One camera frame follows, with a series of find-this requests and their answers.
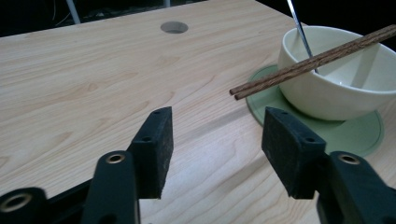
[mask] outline chopsticks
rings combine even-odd
[[[392,24],[378,31],[347,42],[334,49],[329,49],[312,58],[295,63],[291,66],[278,70],[277,72],[262,77],[258,80],[230,89],[230,94],[236,100],[243,99],[256,92],[263,91],[281,82],[297,77],[300,74],[312,71],[324,64],[331,63],[339,58],[352,54],[360,49],[367,48],[373,44],[384,41],[396,35],[396,24]]]

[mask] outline wood grain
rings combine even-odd
[[[373,44],[384,41],[396,35],[396,25],[392,24],[368,35],[347,42],[341,46],[326,50],[312,58],[295,63],[276,71],[269,76],[262,77],[253,82],[230,89],[230,94],[234,95],[236,100],[243,99],[256,92],[266,90],[279,83],[297,77],[303,73],[317,69],[327,63],[334,62],[337,59],[346,57],[358,50],[372,46]]]
[[[169,35],[166,21],[189,31]],[[253,0],[213,0],[0,38],[0,194],[49,197],[92,178],[154,109],[172,106],[175,150],[163,198],[142,223],[318,223],[288,198],[261,151],[262,127],[228,90],[276,62],[293,20]],[[369,162],[395,187],[396,103]]]

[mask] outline round hole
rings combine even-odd
[[[28,193],[20,193],[9,197],[0,205],[0,211],[4,213],[13,212],[24,207],[32,200],[32,195]]]
[[[115,154],[107,157],[106,162],[107,163],[119,163],[125,159],[125,156],[122,154]]]
[[[307,141],[307,142],[315,142],[315,138],[307,137],[307,138],[305,138],[305,141]]]
[[[117,223],[117,217],[114,214],[108,214],[101,217],[98,224],[114,224]]]
[[[188,29],[189,26],[180,21],[168,21],[161,25],[161,30],[168,34],[183,34]]]
[[[358,165],[359,163],[361,163],[357,158],[355,158],[353,156],[346,155],[346,154],[339,155],[338,159],[340,159],[341,161],[343,161],[345,163],[349,163],[352,165]]]
[[[146,136],[146,137],[143,137],[142,140],[143,140],[144,142],[149,142],[149,141],[151,141],[151,138],[148,137],[148,136]]]

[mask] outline bowl rim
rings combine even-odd
[[[330,26],[318,26],[318,25],[312,25],[312,26],[304,26],[304,29],[326,29],[326,30],[331,30],[331,31],[339,31],[345,34],[349,34],[349,35],[354,35],[356,36],[356,38],[362,37],[362,35],[350,32],[348,30],[343,30],[343,29],[339,29],[339,28],[335,28],[335,27],[330,27]],[[282,38],[282,48],[283,50],[286,51],[286,53],[291,57],[291,59],[295,62],[298,63],[299,61],[293,56],[293,54],[291,54],[291,52],[289,51],[288,48],[286,48],[286,38],[287,36],[289,36],[291,33],[297,33],[297,28],[293,28],[291,30],[288,30]],[[394,55],[394,58],[396,59],[396,52],[393,51],[392,49],[388,48],[387,46],[378,43],[377,45],[380,45],[380,48],[384,48],[387,51],[390,51],[391,54]],[[329,83],[331,85],[334,85],[338,88],[344,89],[344,90],[349,90],[349,91],[357,91],[357,92],[361,92],[361,93],[370,93],[370,94],[375,94],[375,95],[392,95],[392,94],[396,94],[396,90],[394,91],[371,91],[371,90],[366,90],[366,89],[360,89],[360,88],[356,88],[356,87],[352,87],[352,86],[347,86],[347,85],[340,85],[337,84],[335,82],[330,81],[329,79],[327,79],[326,77],[321,76],[320,74],[316,73],[314,70],[307,72],[307,74],[309,75],[313,75],[313,77],[318,78],[326,83]]]

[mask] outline dark background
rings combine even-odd
[[[203,0],[172,0],[172,6]],[[290,16],[286,0],[257,0]],[[361,35],[396,23],[395,0],[294,0],[300,20]],[[102,20],[163,6],[163,0],[75,0],[81,22]],[[0,0],[0,36],[74,24],[65,0]],[[383,42],[396,50],[396,37]]]
[[[291,16],[287,0],[257,0]],[[308,25],[331,26],[360,35],[396,24],[395,0],[294,0],[297,17]],[[396,36],[383,42],[396,51]]]

